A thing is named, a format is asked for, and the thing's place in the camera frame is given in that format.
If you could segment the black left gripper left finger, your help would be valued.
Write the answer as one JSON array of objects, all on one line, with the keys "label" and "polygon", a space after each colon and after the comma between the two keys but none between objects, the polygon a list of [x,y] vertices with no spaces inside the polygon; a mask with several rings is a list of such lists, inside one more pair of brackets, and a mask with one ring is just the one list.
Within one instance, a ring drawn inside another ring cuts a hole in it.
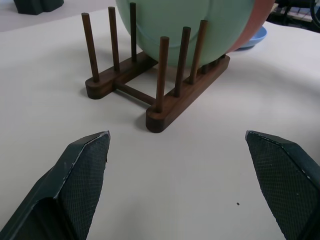
[{"label": "black left gripper left finger", "polygon": [[110,140],[107,130],[70,143],[4,225],[0,240],[87,240]]}]

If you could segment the black foam block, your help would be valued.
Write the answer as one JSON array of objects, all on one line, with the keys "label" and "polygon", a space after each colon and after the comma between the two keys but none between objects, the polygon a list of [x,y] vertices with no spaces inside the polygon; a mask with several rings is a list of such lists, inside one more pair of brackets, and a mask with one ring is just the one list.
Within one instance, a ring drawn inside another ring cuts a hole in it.
[{"label": "black foam block", "polygon": [[13,0],[19,14],[39,15],[49,13],[64,4],[64,0]]}]

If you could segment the beige table cover sheet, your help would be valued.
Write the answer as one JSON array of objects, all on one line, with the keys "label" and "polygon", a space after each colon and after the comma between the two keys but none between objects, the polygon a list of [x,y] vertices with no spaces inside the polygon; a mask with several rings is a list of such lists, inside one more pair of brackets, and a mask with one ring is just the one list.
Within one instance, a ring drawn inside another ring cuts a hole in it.
[{"label": "beige table cover sheet", "polygon": [[266,23],[167,129],[113,92],[87,97],[81,12],[0,31],[0,230],[82,137],[110,131],[90,240],[283,240],[261,193],[248,130],[299,144],[320,165],[320,33]]}]

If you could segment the blue plate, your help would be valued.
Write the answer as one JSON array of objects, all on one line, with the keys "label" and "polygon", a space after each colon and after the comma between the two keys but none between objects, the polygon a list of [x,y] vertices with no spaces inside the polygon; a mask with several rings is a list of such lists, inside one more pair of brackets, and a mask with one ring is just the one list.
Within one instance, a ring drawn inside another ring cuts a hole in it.
[{"label": "blue plate", "polygon": [[262,26],[259,29],[259,31],[257,31],[256,34],[246,44],[236,49],[236,51],[242,51],[242,50],[253,48],[255,45],[263,41],[266,38],[267,34],[268,34],[267,29],[264,26]]}]

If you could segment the red plate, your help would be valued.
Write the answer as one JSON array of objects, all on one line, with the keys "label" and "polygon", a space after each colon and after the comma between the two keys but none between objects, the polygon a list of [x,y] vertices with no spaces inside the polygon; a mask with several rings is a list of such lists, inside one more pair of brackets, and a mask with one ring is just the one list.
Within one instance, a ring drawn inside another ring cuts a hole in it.
[{"label": "red plate", "polygon": [[267,20],[276,0],[254,0],[250,17],[244,30],[226,53],[233,52],[245,45]]}]

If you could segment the wooden dish rack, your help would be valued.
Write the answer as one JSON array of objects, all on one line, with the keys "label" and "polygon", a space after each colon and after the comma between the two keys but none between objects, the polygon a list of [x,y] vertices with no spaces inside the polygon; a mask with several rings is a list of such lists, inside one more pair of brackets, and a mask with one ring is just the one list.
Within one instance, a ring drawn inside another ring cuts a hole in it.
[{"label": "wooden dish rack", "polygon": [[[184,27],[181,35],[178,65],[176,69],[175,86],[168,93],[165,91],[166,72],[168,66],[169,38],[162,36],[159,43],[159,60],[154,60],[145,52],[137,53],[137,14],[136,4],[129,4],[130,13],[130,43],[131,57],[120,61],[117,35],[115,7],[108,7],[109,27],[113,66],[99,72],[90,15],[81,14],[90,68],[91,78],[85,81],[87,96],[91,99],[101,99],[115,90],[119,90],[149,105],[146,110],[145,126],[152,133],[164,131],[190,104],[192,104],[228,67],[230,57],[222,55],[216,60],[200,66],[200,56],[203,50],[208,21],[201,20],[191,71],[188,78],[184,78],[187,52],[190,38],[190,27]],[[154,66],[158,66],[156,97],[151,97],[127,83],[145,73]]]}]

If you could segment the green plate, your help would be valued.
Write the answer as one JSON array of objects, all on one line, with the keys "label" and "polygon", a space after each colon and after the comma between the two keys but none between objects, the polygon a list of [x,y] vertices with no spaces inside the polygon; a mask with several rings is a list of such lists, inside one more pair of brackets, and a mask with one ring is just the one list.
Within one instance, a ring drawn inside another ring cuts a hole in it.
[{"label": "green plate", "polygon": [[169,37],[167,63],[177,66],[183,27],[189,27],[190,38],[186,66],[193,62],[199,27],[207,28],[199,65],[208,64],[225,54],[244,30],[255,0],[115,0],[122,22],[131,30],[130,3],[136,7],[137,45],[158,60],[162,36]]}]

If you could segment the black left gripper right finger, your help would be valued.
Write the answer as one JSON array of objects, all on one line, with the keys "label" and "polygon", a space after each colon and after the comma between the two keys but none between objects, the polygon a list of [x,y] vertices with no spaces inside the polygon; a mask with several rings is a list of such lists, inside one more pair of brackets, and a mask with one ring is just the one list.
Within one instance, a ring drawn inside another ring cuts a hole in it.
[{"label": "black left gripper right finger", "polygon": [[248,130],[260,190],[286,240],[320,240],[320,165],[297,143]]}]

